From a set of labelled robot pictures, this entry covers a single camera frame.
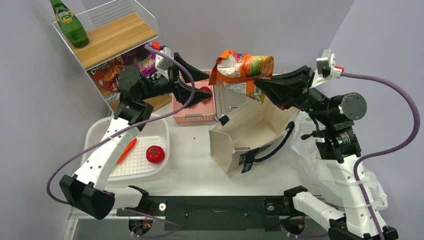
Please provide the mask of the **red pomegranate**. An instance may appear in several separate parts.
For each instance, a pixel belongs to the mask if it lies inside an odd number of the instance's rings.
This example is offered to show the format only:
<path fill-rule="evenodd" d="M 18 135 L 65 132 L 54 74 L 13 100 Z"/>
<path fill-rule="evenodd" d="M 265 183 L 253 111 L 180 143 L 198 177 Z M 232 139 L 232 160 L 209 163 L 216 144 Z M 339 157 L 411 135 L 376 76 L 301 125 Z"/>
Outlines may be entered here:
<path fill-rule="evenodd" d="M 202 90 L 202 91 L 207 92 L 207 93 L 210 94 L 210 96 L 208 98 L 205 98 L 205 99 L 202 100 L 202 103 L 203 104 L 207 104 L 212 99 L 212 96 L 213 96 L 212 90 L 209 87 L 207 87 L 207 86 L 202 86 L 200 88 L 200 90 Z"/>

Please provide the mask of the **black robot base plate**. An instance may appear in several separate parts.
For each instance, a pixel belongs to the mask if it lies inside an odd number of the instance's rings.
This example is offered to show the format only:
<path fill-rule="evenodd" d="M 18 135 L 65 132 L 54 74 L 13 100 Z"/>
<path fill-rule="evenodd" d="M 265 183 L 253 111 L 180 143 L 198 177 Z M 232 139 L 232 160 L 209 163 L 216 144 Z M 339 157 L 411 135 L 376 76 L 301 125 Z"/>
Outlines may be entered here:
<path fill-rule="evenodd" d="M 119 217 L 139 213 L 164 217 L 166 231 L 181 226 L 185 231 L 278 231 L 283 219 L 300 216 L 291 200 L 271 196 L 150 196 L 141 206 L 119 209 Z"/>

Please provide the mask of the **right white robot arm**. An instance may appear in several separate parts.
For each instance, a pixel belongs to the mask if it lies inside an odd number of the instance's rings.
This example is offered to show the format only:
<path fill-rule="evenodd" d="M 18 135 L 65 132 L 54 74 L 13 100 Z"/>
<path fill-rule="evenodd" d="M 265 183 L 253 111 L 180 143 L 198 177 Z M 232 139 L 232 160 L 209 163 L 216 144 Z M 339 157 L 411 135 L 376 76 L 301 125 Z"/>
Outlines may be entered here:
<path fill-rule="evenodd" d="M 317 86 L 340 78 L 344 69 L 313 70 L 303 66 L 290 73 L 254 81 L 263 94 L 279 109 L 297 108 L 312 119 L 315 130 L 302 136 L 314 138 L 320 158 L 329 168 L 340 194 L 341 210 L 327 205 L 304 187 L 287 190 L 282 201 L 286 213 L 301 212 L 327 230 L 332 240 L 397 240 L 397 230 L 381 217 L 364 181 L 359 162 L 361 147 L 353 131 L 354 122 L 367 111 L 365 99 L 358 93 L 327 97 Z"/>

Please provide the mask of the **red chili pepper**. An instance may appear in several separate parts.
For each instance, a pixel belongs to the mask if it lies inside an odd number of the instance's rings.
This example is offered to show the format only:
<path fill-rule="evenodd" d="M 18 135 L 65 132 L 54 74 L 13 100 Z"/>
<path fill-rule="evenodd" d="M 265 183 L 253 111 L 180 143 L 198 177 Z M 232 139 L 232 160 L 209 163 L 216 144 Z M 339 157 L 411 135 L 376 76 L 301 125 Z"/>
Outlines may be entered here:
<path fill-rule="evenodd" d="M 136 145 L 137 143 L 137 138 L 134 138 L 133 140 L 130 141 L 130 143 L 126 146 L 126 148 L 124 149 L 124 151 L 122 152 L 122 154 L 120 155 L 118 161 L 116 162 L 117 164 L 121 164 L 127 157 L 127 155 L 129 154 L 129 152 L 133 149 L 133 147 Z"/>

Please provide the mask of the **orange snack packet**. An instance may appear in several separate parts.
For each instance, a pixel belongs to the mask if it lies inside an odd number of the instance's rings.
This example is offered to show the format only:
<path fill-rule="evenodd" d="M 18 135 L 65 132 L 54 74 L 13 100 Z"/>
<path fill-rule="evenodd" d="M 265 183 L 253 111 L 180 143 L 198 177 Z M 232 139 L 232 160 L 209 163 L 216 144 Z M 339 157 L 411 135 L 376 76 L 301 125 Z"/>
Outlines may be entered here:
<path fill-rule="evenodd" d="M 254 81 L 270 79 L 274 65 L 272 55 L 250 55 L 227 49 L 216 59 L 209 84 L 263 102 L 265 94 Z"/>

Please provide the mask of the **white plastic basin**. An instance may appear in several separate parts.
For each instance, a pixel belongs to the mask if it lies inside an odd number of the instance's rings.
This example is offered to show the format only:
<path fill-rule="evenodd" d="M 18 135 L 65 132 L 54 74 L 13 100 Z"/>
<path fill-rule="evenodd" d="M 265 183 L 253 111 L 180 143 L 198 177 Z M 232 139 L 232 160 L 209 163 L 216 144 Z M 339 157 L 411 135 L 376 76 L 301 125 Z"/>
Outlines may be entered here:
<path fill-rule="evenodd" d="M 85 138 L 85 149 L 101 141 L 112 119 L 112 116 L 104 117 L 89 128 Z M 108 184 L 153 180 L 160 178 L 163 174 L 162 170 L 168 163 L 170 152 L 170 134 L 166 120 L 163 118 L 147 123 L 136 138 L 135 146 L 121 163 L 115 165 L 107 180 Z M 147 149 L 152 146 L 161 147 L 165 153 L 160 163 L 149 162 L 146 158 Z"/>

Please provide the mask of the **white plastic grocery bag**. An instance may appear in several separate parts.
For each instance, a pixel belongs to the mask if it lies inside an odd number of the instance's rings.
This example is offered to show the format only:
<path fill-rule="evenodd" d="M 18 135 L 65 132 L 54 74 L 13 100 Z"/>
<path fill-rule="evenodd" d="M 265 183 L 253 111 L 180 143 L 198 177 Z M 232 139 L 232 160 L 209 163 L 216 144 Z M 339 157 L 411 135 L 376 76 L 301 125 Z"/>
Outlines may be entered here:
<path fill-rule="evenodd" d="M 316 129 L 312 119 L 305 112 L 298 113 L 294 120 L 294 130 L 288 139 L 290 148 L 299 155 L 299 160 L 293 166 L 299 171 L 302 179 L 314 185 L 319 195 L 330 204 L 342 206 L 342 199 L 336 186 L 333 175 L 326 164 L 321 160 L 315 140 L 308 138 L 302 140 L 301 136 L 309 134 Z M 388 207 L 388 196 L 383 190 L 375 174 L 364 168 L 365 185 L 369 187 L 370 194 L 378 210 Z"/>

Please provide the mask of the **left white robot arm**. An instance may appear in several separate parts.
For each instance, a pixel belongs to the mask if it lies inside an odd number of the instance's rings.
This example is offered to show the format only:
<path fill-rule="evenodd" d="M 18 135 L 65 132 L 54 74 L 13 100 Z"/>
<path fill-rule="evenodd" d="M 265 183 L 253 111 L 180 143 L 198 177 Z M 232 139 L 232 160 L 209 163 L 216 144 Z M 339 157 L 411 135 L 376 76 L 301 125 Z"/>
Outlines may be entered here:
<path fill-rule="evenodd" d="M 186 63 L 175 53 L 156 72 L 145 76 L 127 66 L 118 75 L 120 104 L 101 141 L 90 147 L 90 157 L 73 174 L 64 175 L 59 186 L 67 202 L 94 217 L 104 219 L 112 210 L 130 208 L 136 215 L 149 210 L 149 194 L 137 186 L 107 188 L 107 181 L 126 147 L 153 121 L 153 107 L 146 99 L 173 94 L 183 108 L 192 107 L 212 94 L 194 87 L 209 74 Z"/>

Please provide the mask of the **red chips bag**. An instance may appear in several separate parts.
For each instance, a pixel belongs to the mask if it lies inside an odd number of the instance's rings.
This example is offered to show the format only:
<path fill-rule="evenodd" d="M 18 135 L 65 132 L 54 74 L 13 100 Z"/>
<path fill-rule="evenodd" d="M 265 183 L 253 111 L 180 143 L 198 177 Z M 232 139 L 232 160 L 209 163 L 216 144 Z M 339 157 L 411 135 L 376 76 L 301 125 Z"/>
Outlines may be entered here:
<path fill-rule="evenodd" d="M 94 83 L 100 85 L 104 90 L 109 92 L 118 92 L 118 75 L 127 65 L 117 59 L 102 63 L 87 73 Z"/>

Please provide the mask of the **red tomato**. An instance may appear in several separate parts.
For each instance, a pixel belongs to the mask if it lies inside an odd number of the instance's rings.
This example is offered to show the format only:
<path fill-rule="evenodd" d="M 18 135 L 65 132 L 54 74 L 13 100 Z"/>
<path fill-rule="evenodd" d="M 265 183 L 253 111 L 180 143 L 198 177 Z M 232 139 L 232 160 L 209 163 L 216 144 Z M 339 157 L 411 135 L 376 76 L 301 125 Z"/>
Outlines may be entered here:
<path fill-rule="evenodd" d="M 152 145 L 147 148 L 145 156 L 148 162 L 159 164 L 165 159 L 166 154 L 161 146 Z"/>

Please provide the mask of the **beige canvas tote bag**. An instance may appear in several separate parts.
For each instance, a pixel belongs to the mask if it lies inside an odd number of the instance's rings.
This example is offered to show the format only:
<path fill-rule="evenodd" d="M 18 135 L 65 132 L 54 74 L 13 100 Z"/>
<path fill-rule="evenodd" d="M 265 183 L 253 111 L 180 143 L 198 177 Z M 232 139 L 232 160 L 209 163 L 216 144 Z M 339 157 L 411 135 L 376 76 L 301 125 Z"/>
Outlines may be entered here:
<path fill-rule="evenodd" d="M 268 98 L 249 100 L 209 130 L 210 156 L 228 178 L 246 173 L 261 158 L 284 144 L 300 110 L 281 110 Z"/>

